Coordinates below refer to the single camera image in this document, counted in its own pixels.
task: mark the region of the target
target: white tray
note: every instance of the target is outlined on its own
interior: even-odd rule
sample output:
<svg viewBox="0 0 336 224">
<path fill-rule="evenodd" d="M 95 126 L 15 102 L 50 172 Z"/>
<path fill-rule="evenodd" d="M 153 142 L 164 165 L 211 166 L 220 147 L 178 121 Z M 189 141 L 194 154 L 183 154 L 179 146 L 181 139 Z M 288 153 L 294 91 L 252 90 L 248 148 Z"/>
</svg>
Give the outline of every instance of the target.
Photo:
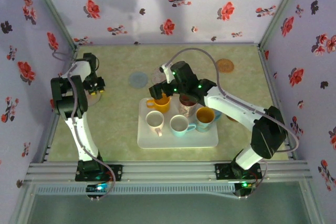
<svg viewBox="0 0 336 224">
<path fill-rule="evenodd" d="M 146 101 L 152 98 L 144 98 L 139 103 L 139 120 L 138 120 L 138 146 L 143 149 L 152 148 L 205 148 L 215 147 L 218 144 L 217 123 L 214 123 L 208 132 L 200 133 L 192 130 L 183 137 L 176 137 L 170 130 L 170 119 L 178 115 L 179 98 L 172 97 L 170 109 L 164 113 L 164 125 L 162 136 L 150 131 L 145 121 L 146 115 L 154 109 L 147 108 Z M 189 119 L 190 123 L 195 122 L 196 113 Z"/>
</svg>

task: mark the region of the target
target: cup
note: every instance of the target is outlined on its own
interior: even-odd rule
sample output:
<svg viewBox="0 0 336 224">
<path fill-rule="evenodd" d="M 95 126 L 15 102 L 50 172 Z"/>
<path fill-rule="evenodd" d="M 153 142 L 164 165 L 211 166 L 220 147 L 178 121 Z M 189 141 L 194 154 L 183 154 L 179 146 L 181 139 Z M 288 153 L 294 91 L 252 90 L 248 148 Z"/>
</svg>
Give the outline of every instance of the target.
<svg viewBox="0 0 336 224">
<path fill-rule="evenodd" d="M 174 136 L 184 136 L 188 131 L 192 131 L 196 128 L 196 124 L 189 123 L 188 118 L 183 115 L 175 115 L 170 119 L 170 129 Z"/>
<path fill-rule="evenodd" d="M 199 108 L 196 112 L 196 130 L 198 132 L 207 132 L 221 115 L 220 111 L 215 111 L 209 107 Z"/>
<path fill-rule="evenodd" d="M 146 115 L 146 123 L 152 132 L 162 136 L 164 117 L 160 111 L 151 111 Z"/>
<path fill-rule="evenodd" d="M 196 112 L 196 102 L 192 102 L 186 95 L 180 95 L 179 113 L 186 118 L 192 116 Z"/>
<path fill-rule="evenodd" d="M 162 94 L 162 98 L 159 100 L 152 99 L 146 101 L 147 108 L 156 109 L 161 113 L 166 113 L 170 108 L 170 97 L 167 97 L 166 94 Z"/>
</svg>

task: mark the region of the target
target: table surface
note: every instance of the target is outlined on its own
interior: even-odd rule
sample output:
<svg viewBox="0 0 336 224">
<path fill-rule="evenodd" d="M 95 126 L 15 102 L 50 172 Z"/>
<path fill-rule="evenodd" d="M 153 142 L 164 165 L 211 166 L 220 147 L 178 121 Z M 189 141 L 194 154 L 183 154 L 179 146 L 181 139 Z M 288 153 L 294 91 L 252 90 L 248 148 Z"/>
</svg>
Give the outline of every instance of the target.
<svg viewBox="0 0 336 224">
<path fill-rule="evenodd" d="M 223 115 L 217 121 L 219 143 L 213 148 L 141 149 L 136 139 L 138 111 L 141 99 L 150 97 L 148 88 L 153 85 L 152 73 L 168 62 L 178 51 L 190 45 L 131 45 L 131 46 L 81 46 L 78 58 L 91 52 L 98 57 L 98 76 L 105 80 L 106 90 L 98 103 L 87 111 L 92 138 L 104 161 L 229 161 L 249 145 L 251 132 L 243 125 L 230 121 Z M 252 104 L 268 108 L 272 100 L 257 47 L 252 45 L 197 45 L 209 52 L 215 60 L 230 59 L 235 69 L 221 73 L 224 90 Z M 199 79 L 216 80 L 214 66 L 199 51 L 187 51 L 174 62 L 184 60 Z M 149 77 L 142 89 L 132 88 L 129 75 L 142 71 Z M 275 154 L 273 159 L 286 160 L 287 154 Z M 58 121 L 49 161 L 77 161 L 78 152 L 70 129 Z"/>
</svg>

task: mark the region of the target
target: white mug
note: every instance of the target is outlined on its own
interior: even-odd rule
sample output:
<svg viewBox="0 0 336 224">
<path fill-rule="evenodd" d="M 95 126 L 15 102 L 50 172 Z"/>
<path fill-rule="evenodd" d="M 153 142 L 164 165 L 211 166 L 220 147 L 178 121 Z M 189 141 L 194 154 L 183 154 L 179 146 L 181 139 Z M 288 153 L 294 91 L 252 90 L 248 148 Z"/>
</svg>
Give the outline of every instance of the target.
<svg viewBox="0 0 336 224">
<path fill-rule="evenodd" d="M 183 115 L 176 115 L 170 119 L 170 129 L 174 136 L 184 136 L 188 131 L 192 131 L 196 128 L 196 124 L 189 123 L 188 118 Z"/>
<path fill-rule="evenodd" d="M 155 132 L 158 136 L 162 136 L 162 127 L 164 122 L 164 116 L 160 111 L 151 111 L 146 116 L 146 123 L 152 132 Z"/>
</svg>

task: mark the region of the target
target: gray coaster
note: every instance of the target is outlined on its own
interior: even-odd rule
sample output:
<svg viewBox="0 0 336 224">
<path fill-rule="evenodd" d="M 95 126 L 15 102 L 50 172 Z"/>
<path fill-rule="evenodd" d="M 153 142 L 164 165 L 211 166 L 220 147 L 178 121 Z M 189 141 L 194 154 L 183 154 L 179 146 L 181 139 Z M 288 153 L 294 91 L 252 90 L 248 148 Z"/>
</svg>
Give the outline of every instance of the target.
<svg viewBox="0 0 336 224">
<path fill-rule="evenodd" d="M 135 89 L 140 89 L 147 85 L 148 77 L 147 74 L 145 74 L 144 72 L 134 72 L 130 75 L 128 82 L 131 87 Z"/>
</svg>

